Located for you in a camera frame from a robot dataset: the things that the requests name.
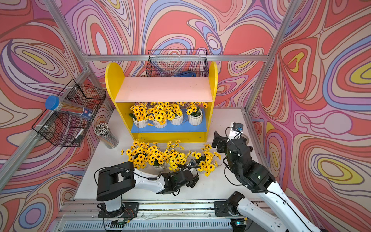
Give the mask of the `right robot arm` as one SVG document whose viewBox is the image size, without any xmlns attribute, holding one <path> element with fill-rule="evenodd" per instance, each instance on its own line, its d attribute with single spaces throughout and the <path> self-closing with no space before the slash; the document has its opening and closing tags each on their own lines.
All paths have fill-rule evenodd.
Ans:
<svg viewBox="0 0 371 232">
<path fill-rule="evenodd" d="M 271 172 L 251 157 L 252 147 L 241 137 L 241 132 L 231 129 L 232 136 L 214 133 L 212 147 L 224 152 L 226 167 L 239 181 L 239 185 L 256 193 L 274 212 L 270 214 L 254 205 L 242 193 L 235 191 L 227 200 L 227 213 L 245 216 L 268 232 L 319 232 L 321 231 L 286 196 Z"/>
</svg>

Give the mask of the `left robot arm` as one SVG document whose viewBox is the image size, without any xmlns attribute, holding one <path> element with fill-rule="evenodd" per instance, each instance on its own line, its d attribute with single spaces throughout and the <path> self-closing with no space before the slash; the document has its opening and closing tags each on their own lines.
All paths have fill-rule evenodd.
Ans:
<svg viewBox="0 0 371 232">
<path fill-rule="evenodd" d="M 193 188 L 199 180 L 195 160 L 180 170 L 158 175 L 145 173 L 134 168 L 130 161 L 103 167 L 94 174 L 97 184 L 98 208 L 107 214 L 121 213 L 125 210 L 122 195 L 134 188 L 147 190 L 155 194 L 176 196 L 184 186 Z"/>
</svg>

